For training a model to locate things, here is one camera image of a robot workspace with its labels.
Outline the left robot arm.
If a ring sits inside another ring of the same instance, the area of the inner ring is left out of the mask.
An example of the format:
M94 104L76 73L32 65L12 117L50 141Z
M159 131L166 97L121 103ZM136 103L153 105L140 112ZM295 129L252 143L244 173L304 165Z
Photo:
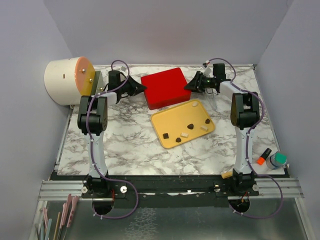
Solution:
M108 73L108 83L102 91L84 95L80 99L77 126L84 134L90 160L89 180L108 180L103 139L108 126L108 107L126 97L133 97L147 89L130 75L118 70Z

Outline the red chocolate box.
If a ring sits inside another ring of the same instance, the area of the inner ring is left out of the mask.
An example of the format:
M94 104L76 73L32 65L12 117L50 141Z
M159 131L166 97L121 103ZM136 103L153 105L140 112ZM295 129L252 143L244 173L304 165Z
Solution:
M155 109L160 109L163 107L188 101L190 97L191 97L190 94L181 95L181 96L169 96L169 97L161 95L158 97L149 98L147 100L147 105L150 110L155 110Z

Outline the red box lid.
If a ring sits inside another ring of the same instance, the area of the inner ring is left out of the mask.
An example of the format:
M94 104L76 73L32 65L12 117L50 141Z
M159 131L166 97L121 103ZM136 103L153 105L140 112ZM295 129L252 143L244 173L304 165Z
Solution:
M146 86L144 91L146 102L148 99L165 96L191 95L190 90L185 90L186 78L179 67L149 74L140 78L141 84Z

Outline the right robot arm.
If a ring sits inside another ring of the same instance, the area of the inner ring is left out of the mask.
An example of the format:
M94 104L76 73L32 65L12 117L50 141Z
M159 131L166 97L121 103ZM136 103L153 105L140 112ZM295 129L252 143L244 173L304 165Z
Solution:
M265 110L257 93L242 89L228 79L225 64L210 61L202 64L204 71L197 71L192 80L184 86L185 90L204 93L207 89L216 90L231 100L230 122L236 132L236 159L233 175L244 177L252 174L253 136L256 126L261 122Z

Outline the clear and metal tongs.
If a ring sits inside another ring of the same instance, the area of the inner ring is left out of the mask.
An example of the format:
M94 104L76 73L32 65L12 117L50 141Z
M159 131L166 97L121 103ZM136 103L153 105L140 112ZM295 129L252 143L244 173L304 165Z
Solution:
M206 98L214 111L217 110L215 95L216 93L213 88L206 88Z

